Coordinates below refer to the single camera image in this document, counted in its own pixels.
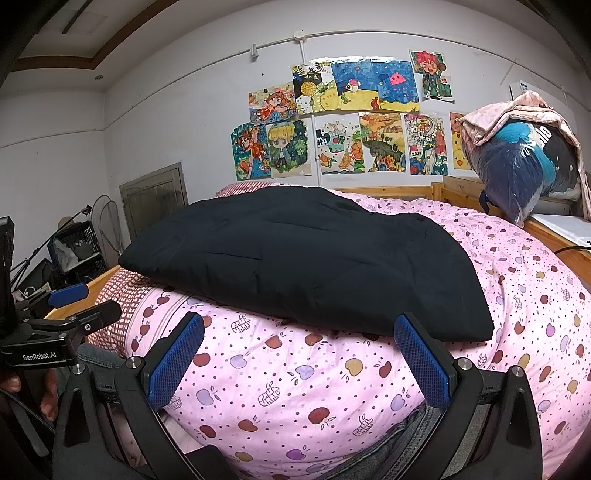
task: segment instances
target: plastic bag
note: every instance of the plastic bag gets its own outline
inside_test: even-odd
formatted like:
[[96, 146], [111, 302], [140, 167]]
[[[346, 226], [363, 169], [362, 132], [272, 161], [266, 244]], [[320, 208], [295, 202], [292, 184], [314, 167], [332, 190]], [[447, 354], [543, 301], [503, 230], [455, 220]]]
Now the plastic bag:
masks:
[[66, 273], [78, 263], [78, 257], [66, 244], [60, 242], [57, 238], [53, 239], [53, 247], [56, 250], [57, 259], [60, 263], [61, 271]]
[[580, 197], [576, 149], [550, 125], [511, 120], [464, 154], [484, 183], [480, 203], [500, 207], [519, 227], [541, 196]]

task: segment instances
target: finger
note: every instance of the finger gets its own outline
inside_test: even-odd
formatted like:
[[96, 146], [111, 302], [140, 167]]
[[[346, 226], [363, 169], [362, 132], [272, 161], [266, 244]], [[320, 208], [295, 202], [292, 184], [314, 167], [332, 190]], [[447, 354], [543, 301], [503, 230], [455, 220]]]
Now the finger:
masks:
[[44, 378], [45, 394], [41, 399], [41, 412], [47, 420], [54, 421], [57, 418], [57, 375], [54, 370], [48, 370]]
[[10, 393], [16, 393], [21, 389], [21, 379], [11, 370], [0, 371], [0, 387]]

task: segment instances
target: black pillow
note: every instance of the black pillow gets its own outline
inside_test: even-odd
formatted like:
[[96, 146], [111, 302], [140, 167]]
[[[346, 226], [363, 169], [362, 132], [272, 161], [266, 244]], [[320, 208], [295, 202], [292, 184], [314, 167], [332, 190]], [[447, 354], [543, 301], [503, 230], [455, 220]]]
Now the black pillow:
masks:
[[155, 281], [305, 325], [392, 336], [413, 312], [447, 341], [490, 340], [472, 262], [439, 225], [321, 188], [274, 186], [189, 205], [119, 259]]

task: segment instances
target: microphone stand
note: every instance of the microphone stand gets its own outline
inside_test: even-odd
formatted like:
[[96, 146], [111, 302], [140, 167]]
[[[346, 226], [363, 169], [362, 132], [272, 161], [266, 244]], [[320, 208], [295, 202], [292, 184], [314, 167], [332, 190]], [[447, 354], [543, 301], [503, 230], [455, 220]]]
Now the microphone stand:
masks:
[[31, 264], [31, 261], [33, 260], [33, 258], [35, 258], [35, 256], [41, 251], [41, 248], [46, 246], [54, 236], [56, 236], [62, 230], [65, 230], [66, 227], [70, 226], [70, 224], [74, 222], [74, 218], [78, 217], [81, 213], [84, 213], [84, 215], [89, 216], [91, 211], [92, 211], [92, 207], [90, 205], [86, 205], [86, 207], [84, 207], [81, 211], [79, 211], [72, 218], [70, 218], [70, 220], [68, 220], [64, 225], [62, 225], [55, 232], [53, 232], [47, 240], [45, 240], [41, 245], [39, 245], [39, 247], [37, 247], [35, 250], [33, 250], [33, 254], [31, 254], [30, 257], [26, 258], [25, 260], [21, 261], [20, 263], [18, 263], [14, 267], [12, 267], [10, 269], [11, 273], [14, 270], [16, 270], [17, 268], [18, 268], [18, 271], [14, 274], [14, 277], [10, 281], [10, 290], [14, 291], [14, 289], [16, 288], [18, 283], [21, 281], [22, 276], [25, 274], [27, 268]]

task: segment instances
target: denim leg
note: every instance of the denim leg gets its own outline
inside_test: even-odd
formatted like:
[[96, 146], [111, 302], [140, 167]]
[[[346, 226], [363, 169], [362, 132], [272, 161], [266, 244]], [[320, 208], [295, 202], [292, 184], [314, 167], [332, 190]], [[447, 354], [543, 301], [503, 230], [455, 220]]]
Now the denim leg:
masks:
[[376, 443], [318, 480], [393, 480], [414, 457], [441, 413], [423, 403]]
[[[123, 365], [125, 362], [124, 358], [100, 347], [83, 343], [78, 348], [78, 360], [84, 363], [86, 368], [94, 374], [97, 390], [106, 393], [115, 392], [113, 370]], [[70, 369], [68, 367], [57, 368], [56, 373], [59, 380], [57, 391], [61, 395], [66, 389], [68, 379], [70, 378]]]

